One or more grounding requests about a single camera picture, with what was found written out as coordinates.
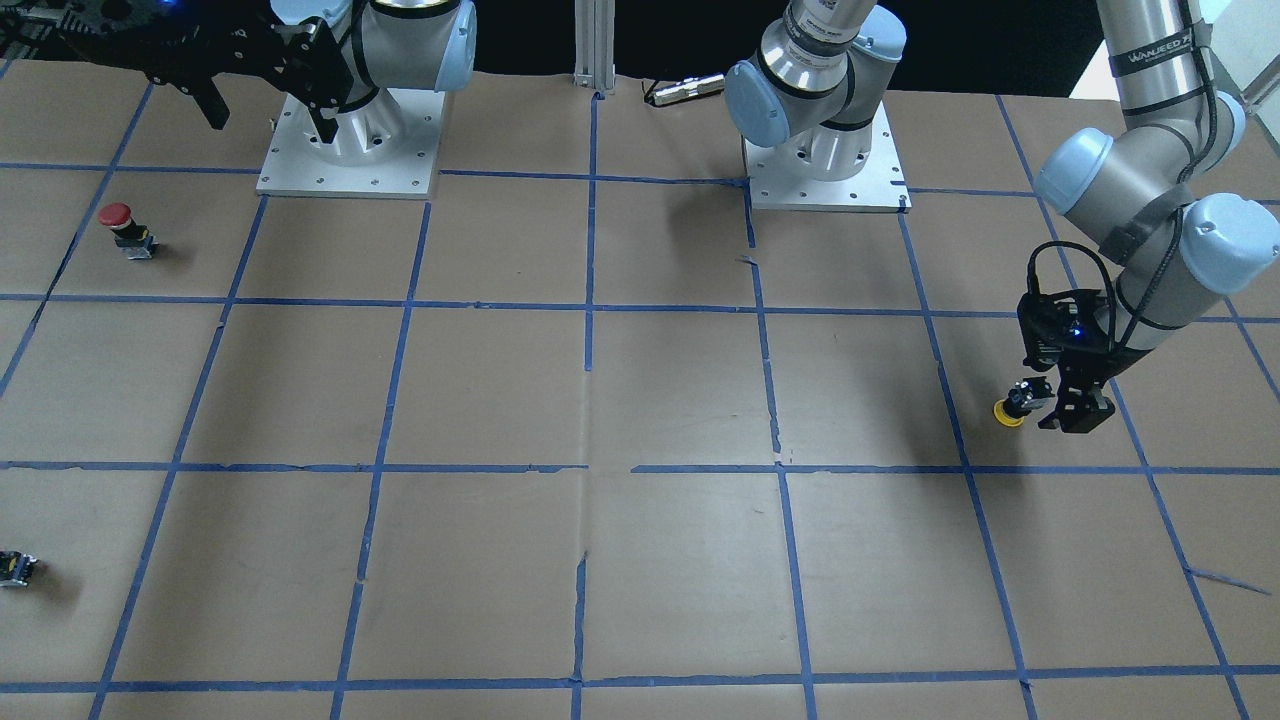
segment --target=aluminum mounting plate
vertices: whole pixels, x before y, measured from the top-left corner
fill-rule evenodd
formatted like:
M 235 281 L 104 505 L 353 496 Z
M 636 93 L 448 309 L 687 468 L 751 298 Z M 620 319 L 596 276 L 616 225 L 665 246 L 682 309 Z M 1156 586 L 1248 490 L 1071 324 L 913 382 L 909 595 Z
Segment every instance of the aluminum mounting plate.
M 390 90 L 404 113 L 406 137 L 379 161 L 335 165 L 307 140 L 311 117 L 301 101 L 288 96 L 271 137 L 271 149 L 257 178 L 259 195 L 283 197 L 384 197 L 426 200 L 435 179 L 444 92 Z
M 899 213 L 911 209 L 902 164 L 884 105 L 872 120 L 874 141 L 863 170 L 846 181 L 818 181 L 794 173 L 778 149 L 742 141 L 751 206 L 758 210 L 810 210 L 820 213 Z

